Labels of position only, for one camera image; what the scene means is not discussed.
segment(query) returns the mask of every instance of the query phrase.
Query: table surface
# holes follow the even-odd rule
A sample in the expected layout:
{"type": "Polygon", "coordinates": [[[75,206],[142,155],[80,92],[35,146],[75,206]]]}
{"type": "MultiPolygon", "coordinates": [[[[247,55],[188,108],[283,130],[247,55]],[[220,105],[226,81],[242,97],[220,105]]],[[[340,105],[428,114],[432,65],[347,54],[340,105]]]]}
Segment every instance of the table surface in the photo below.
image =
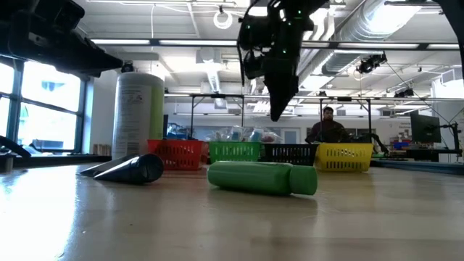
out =
{"type": "Polygon", "coordinates": [[[320,173],[315,196],[224,191],[206,171],[146,186],[84,166],[0,175],[0,260],[463,260],[464,179],[320,173]]]}

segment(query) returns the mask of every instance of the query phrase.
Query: white cylindrical container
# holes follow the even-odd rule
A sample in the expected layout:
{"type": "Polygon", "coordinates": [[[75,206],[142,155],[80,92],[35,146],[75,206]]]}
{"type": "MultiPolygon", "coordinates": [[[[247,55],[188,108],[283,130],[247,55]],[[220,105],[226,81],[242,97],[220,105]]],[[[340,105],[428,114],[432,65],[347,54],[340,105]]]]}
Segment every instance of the white cylindrical container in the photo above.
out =
{"type": "Polygon", "coordinates": [[[164,80],[126,72],[117,79],[112,158],[146,154],[147,139],[163,138],[164,80]]]}

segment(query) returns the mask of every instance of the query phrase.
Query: dark jacket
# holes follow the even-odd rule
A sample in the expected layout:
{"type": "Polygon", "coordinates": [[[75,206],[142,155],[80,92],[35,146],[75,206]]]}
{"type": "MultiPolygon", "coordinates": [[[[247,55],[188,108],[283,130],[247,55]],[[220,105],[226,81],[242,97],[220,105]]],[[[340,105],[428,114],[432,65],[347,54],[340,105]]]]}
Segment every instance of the dark jacket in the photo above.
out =
{"type": "Polygon", "coordinates": [[[342,124],[334,120],[323,120],[322,122],[314,124],[311,133],[304,141],[311,143],[313,141],[322,142],[341,142],[348,138],[348,133],[342,124]]]}

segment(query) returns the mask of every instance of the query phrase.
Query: man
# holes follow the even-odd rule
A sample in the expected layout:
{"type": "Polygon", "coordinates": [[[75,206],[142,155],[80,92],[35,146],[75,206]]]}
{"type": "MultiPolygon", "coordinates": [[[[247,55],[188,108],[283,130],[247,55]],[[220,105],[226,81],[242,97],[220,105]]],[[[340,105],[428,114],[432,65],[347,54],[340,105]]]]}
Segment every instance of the man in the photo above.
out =
{"type": "Polygon", "coordinates": [[[348,138],[349,135],[343,125],[334,121],[334,109],[325,107],[323,110],[323,121],[314,124],[311,133],[305,141],[309,144],[314,141],[336,143],[348,138]]]}

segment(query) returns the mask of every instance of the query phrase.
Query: green basket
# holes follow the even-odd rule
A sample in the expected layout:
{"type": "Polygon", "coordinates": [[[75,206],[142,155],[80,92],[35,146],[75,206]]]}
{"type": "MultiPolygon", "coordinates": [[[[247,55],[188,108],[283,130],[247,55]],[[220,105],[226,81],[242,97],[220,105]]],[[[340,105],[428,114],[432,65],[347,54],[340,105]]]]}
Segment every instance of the green basket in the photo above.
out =
{"type": "Polygon", "coordinates": [[[256,162],[260,158],[260,142],[210,142],[211,164],[217,161],[256,162]]]}

